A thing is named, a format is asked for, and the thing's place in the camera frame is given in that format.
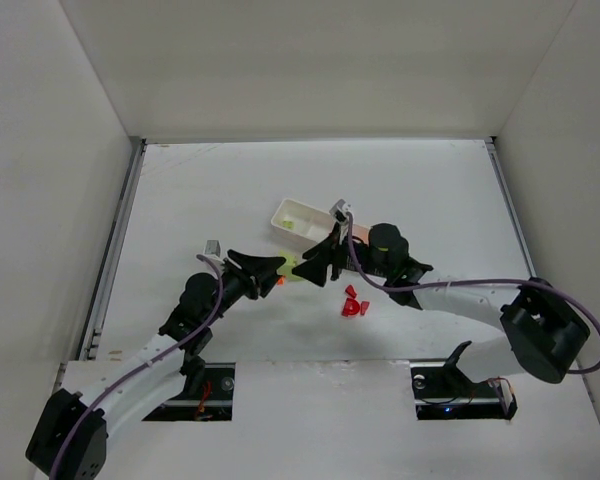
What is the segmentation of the red lego arch piece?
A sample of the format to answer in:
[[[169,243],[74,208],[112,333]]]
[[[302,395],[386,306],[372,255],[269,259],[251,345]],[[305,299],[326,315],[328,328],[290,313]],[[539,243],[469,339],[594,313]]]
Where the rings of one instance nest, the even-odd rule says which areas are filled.
[[[355,317],[360,313],[361,304],[353,298],[347,298],[341,310],[343,317]]]

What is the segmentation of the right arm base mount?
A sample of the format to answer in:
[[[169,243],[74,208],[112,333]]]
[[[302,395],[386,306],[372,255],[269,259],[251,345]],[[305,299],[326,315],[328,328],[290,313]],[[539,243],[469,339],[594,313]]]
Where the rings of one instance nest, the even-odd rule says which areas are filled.
[[[461,355],[470,345],[470,341],[461,343],[447,358],[410,363],[419,421],[513,419],[518,402],[508,379],[492,377],[473,382],[458,368]]]

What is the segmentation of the red lego slope piece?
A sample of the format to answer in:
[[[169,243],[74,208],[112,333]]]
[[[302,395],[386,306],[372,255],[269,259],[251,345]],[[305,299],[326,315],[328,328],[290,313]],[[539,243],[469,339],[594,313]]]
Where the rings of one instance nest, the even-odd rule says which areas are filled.
[[[348,285],[345,288],[345,293],[351,298],[355,298],[357,296],[357,293],[352,285]]]

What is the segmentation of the white three-compartment tray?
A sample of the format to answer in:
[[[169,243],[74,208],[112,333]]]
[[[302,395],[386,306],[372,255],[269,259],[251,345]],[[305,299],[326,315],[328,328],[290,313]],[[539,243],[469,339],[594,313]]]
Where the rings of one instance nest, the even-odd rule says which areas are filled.
[[[293,221],[294,229],[283,228],[281,222],[284,220]],[[324,240],[332,232],[336,220],[329,211],[285,198],[276,208],[270,225],[283,250],[302,253]]]

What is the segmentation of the left metal rail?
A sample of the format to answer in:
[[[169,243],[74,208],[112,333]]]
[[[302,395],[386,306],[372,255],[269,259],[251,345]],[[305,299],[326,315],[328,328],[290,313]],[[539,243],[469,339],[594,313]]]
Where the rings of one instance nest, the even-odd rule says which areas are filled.
[[[128,168],[73,360],[95,360],[97,356],[147,146],[144,138],[129,140],[132,151]]]

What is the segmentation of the right metal rail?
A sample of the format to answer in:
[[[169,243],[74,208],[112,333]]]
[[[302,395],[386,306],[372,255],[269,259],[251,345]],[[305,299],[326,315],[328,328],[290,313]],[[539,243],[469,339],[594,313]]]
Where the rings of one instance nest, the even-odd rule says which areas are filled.
[[[501,162],[498,156],[497,146],[496,146],[496,137],[488,137],[485,140],[485,146],[490,157],[491,165],[493,167],[494,173],[496,175],[499,188],[501,190],[503,199],[506,204],[506,208],[508,211],[508,215],[510,217],[511,223],[513,225],[517,243],[519,245],[520,251],[524,257],[524,262],[526,266],[527,273],[530,277],[536,277],[537,272],[535,266],[533,264],[533,260],[530,255],[530,250],[528,248],[526,238],[524,236],[523,230],[521,228],[521,223],[519,221],[519,217],[517,215],[515,205],[504,175],[503,168],[501,166]]]

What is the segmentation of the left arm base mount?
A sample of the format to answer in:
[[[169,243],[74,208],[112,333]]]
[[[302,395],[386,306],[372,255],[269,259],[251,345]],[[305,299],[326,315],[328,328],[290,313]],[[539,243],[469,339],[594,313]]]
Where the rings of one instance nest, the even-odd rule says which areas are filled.
[[[233,416],[235,363],[207,363],[188,377],[181,393],[163,402],[144,422],[228,422]]]

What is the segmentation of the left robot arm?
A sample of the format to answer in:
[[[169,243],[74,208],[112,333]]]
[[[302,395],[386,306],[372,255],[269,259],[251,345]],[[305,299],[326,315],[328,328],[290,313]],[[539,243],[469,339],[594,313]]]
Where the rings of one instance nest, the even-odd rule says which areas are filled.
[[[87,387],[49,397],[26,459],[50,479],[96,478],[118,437],[202,379],[212,323],[242,298],[266,297],[284,263],[234,250],[221,264],[209,261],[210,272],[186,281],[166,322],[133,356]]]

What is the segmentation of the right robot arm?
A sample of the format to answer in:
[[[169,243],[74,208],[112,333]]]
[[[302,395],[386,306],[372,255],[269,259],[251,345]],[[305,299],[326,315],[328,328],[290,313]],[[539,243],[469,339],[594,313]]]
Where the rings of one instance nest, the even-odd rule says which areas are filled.
[[[511,284],[466,285],[413,258],[408,241],[392,224],[372,226],[366,240],[335,225],[302,258],[294,275],[319,287],[350,267],[360,275],[381,278],[380,290],[401,306],[445,312],[500,330],[493,341],[463,342],[452,359],[475,381],[525,371],[557,384],[591,334],[547,282],[530,278]]]

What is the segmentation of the metal rail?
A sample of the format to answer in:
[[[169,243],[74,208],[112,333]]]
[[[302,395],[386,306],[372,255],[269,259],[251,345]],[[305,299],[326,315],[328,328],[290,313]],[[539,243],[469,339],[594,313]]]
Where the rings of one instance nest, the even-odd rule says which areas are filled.
[[[128,168],[73,360],[95,360],[97,356],[147,146],[144,138],[129,140],[132,151]]]
[[[535,266],[533,264],[533,260],[530,255],[530,250],[528,248],[526,238],[524,236],[523,230],[521,228],[521,223],[519,221],[519,217],[517,215],[515,205],[504,175],[503,168],[501,166],[501,162],[498,156],[497,146],[496,146],[496,137],[488,137],[485,140],[485,146],[490,157],[491,165],[493,167],[494,173],[496,175],[499,188],[501,190],[503,199],[506,204],[506,208],[508,211],[508,215],[510,217],[511,223],[513,225],[517,243],[519,245],[520,251],[524,257],[524,262],[526,266],[527,273],[530,277],[536,277],[537,272]]]

